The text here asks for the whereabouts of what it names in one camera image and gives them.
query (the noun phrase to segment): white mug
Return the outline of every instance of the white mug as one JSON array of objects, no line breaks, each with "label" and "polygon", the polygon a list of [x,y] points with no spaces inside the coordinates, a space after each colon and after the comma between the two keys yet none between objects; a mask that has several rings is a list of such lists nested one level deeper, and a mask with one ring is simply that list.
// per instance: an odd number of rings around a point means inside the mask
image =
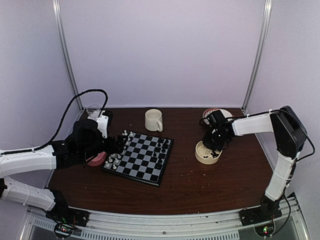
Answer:
[{"label": "white mug", "polygon": [[162,112],[158,109],[150,109],[145,112],[145,128],[151,132],[162,132],[164,127],[162,123]]}]

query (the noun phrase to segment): wooden table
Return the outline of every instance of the wooden table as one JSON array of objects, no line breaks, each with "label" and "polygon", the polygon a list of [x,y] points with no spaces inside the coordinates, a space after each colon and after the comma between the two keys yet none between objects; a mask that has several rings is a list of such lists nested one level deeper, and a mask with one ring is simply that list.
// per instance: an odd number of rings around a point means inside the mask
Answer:
[{"label": "wooden table", "polygon": [[[124,129],[150,134],[144,127],[147,108],[112,109],[109,135]],[[98,167],[56,170],[49,188],[61,190],[72,207],[122,214],[195,214],[258,205],[272,176],[255,135],[235,137],[219,161],[204,165],[195,146],[206,130],[198,125],[203,108],[161,108],[163,132],[174,139],[160,187],[129,180]],[[228,109],[241,116],[240,109]]]}]

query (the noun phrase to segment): mug handle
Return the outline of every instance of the mug handle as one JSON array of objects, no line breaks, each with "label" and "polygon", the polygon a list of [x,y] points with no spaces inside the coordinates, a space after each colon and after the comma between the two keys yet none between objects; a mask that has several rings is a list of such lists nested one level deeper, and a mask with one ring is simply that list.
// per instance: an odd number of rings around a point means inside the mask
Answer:
[{"label": "mug handle", "polygon": [[161,121],[157,121],[157,123],[158,123],[158,131],[159,132],[162,132],[163,130],[164,130],[164,126],[162,125],[162,122]]}]

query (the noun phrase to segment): robotic arm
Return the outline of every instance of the robotic arm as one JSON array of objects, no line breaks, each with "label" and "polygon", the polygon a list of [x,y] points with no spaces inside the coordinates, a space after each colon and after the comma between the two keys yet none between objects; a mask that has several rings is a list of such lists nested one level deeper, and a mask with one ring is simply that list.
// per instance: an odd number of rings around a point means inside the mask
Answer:
[{"label": "robotic arm", "polygon": [[72,133],[65,140],[52,141],[42,149],[30,151],[0,151],[0,200],[10,200],[31,205],[46,211],[47,217],[57,222],[83,226],[86,213],[69,208],[62,193],[53,189],[40,189],[16,181],[12,174],[35,170],[65,169],[74,165],[86,165],[101,152],[122,153],[126,136],[108,137],[110,111],[102,111],[95,121],[82,119],[73,125]]},{"label": "robotic arm", "polygon": [[280,200],[294,174],[296,162],[307,139],[306,129],[295,112],[291,107],[284,106],[280,110],[228,120],[221,111],[214,111],[207,119],[211,128],[202,141],[213,151],[221,151],[236,136],[274,133],[278,159],[271,181],[260,200],[260,207],[242,210],[239,215],[243,226],[280,217]]}]

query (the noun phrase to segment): chessboard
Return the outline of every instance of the chessboard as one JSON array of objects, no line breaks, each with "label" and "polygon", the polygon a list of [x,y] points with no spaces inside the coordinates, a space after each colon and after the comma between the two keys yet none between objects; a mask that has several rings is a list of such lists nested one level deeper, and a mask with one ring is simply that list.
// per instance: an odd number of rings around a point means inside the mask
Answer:
[{"label": "chessboard", "polygon": [[123,152],[108,156],[101,170],[159,187],[174,140],[126,130],[122,135]]}]

